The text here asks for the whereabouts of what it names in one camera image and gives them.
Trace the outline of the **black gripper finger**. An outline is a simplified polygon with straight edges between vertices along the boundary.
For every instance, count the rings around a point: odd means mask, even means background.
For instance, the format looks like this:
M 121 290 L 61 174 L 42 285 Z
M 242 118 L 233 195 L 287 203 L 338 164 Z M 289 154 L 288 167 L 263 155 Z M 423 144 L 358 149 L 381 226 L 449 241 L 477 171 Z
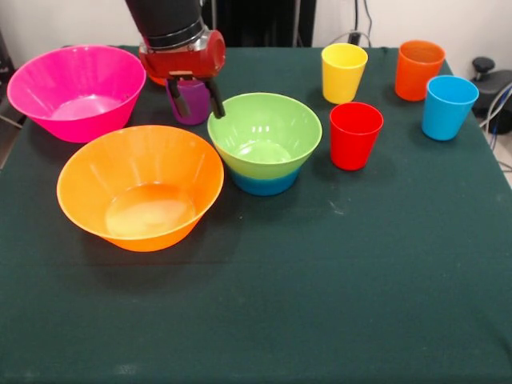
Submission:
M 182 97 L 178 88 L 178 81 L 176 79 L 167 79 L 166 87 L 170 96 L 170 100 L 173 102 L 174 107 L 180 117 L 188 117 L 190 115 L 189 107 Z
M 206 88 L 210 94 L 211 109 L 216 119 L 223 118 L 226 115 L 224 106 L 222 104 L 222 97 L 218 90 L 218 86 L 213 79 L 206 80 Z

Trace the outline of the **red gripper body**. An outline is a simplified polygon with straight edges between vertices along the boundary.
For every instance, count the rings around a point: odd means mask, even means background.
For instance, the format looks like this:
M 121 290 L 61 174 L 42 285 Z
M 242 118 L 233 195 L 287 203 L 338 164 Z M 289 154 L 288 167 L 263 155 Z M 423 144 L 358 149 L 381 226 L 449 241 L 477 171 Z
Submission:
M 195 42 L 172 50 L 152 50 L 141 43 L 138 56 L 154 78 L 212 78 L 225 64 L 226 45 L 218 30 L 207 30 Z

